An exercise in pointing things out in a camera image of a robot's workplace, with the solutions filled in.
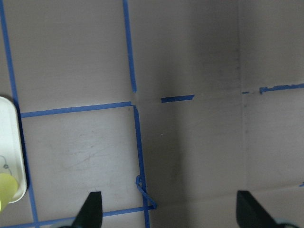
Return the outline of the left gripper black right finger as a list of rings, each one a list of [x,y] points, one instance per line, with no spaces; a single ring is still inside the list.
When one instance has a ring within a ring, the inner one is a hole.
[[[278,224],[247,190],[237,191],[237,224],[240,228],[277,228]]]

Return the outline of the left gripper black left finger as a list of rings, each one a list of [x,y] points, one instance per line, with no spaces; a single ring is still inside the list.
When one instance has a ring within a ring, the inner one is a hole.
[[[90,192],[75,220],[73,228],[100,228],[103,221],[102,194]]]

